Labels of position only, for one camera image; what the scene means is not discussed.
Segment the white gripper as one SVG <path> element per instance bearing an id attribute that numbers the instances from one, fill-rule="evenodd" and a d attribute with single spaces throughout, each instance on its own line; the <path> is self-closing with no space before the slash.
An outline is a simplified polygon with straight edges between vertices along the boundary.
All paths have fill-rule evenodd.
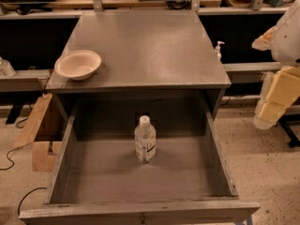
<path id="1" fill-rule="evenodd" d="M 283 67 L 277 73 L 267 72 L 255 109 L 254 126 L 258 129 L 271 128 L 299 97 L 299 67 Z"/>

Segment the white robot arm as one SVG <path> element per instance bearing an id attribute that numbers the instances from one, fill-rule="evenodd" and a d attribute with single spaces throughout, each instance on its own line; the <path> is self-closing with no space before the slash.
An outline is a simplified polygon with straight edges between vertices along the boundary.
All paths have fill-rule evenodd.
<path id="1" fill-rule="evenodd" d="M 275 26 L 256 38 L 252 47 L 270 50 L 272 58 L 282 65 L 276 73 L 265 74 L 255 109 L 254 126 L 269 129 L 300 98 L 300 0 L 292 3 Z"/>

